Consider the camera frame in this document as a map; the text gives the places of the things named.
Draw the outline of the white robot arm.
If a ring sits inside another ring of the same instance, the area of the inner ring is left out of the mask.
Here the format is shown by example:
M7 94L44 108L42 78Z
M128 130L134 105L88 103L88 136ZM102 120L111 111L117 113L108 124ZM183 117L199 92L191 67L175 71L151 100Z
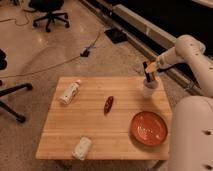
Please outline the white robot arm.
M205 50L193 36L181 35L146 68L151 73L186 63L201 89L175 106L167 171L213 171L213 62Z

